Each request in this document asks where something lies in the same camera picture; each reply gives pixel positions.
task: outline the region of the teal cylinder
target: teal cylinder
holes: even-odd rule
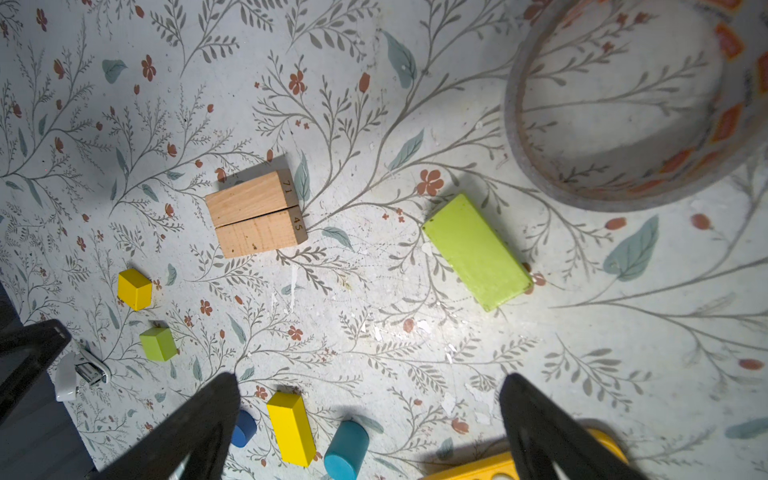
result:
[[[328,475],[333,480],[356,480],[369,441],[368,433],[358,423],[341,422],[324,458]]]

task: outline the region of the blue cylinder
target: blue cylinder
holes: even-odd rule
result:
[[[326,451],[326,472],[333,480],[356,480],[368,452],[368,433],[359,424],[341,422]]]
[[[245,410],[237,415],[237,424],[232,432],[232,445],[243,448],[256,435],[256,420]]]

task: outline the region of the yellow plastic toy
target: yellow plastic toy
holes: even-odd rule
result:
[[[622,462],[629,463],[627,457],[619,449],[619,445],[611,437],[600,430],[587,429],[587,432],[590,432],[601,445],[616,455]],[[520,480],[518,471],[515,469],[515,461],[512,460],[510,452],[500,453],[477,462],[428,475],[421,480],[501,480],[503,478]]]
[[[302,467],[310,466],[317,449],[301,396],[277,392],[266,403],[266,409],[270,413],[283,461]]]
[[[139,335],[144,355],[155,362],[166,362],[176,355],[176,343],[169,328],[156,326]]]
[[[152,282],[134,268],[120,272],[118,297],[134,310],[147,308],[152,303]]]

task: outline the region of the green cube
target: green cube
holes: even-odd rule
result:
[[[457,195],[422,229],[486,312],[533,285],[466,195]]]
[[[176,343],[169,328],[156,326],[139,335],[139,338],[149,360],[166,362],[176,355]]]

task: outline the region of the yellow rectangular block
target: yellow rectangular block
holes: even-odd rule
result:
[[[299,204],[290,170],[283,168],[234,187],[207,195],[214,227],[271,214]]]
[[[494,475],[507,475],[513,480],[520,480],[510,452],[500,453],[477,462],[434,473],[421,480],[492,480]]]
[[[307,238],[299,207],[219,227],[216,236],[226,258],[294,247]]]
[[[134,310],[147,308],[152,304],[152,282],[133,268],[120,272],[118,297]]]
[[[275,393],[266,404],[275,431],[277,446],[285,463],[310,466],[317,449],[300,395]]]

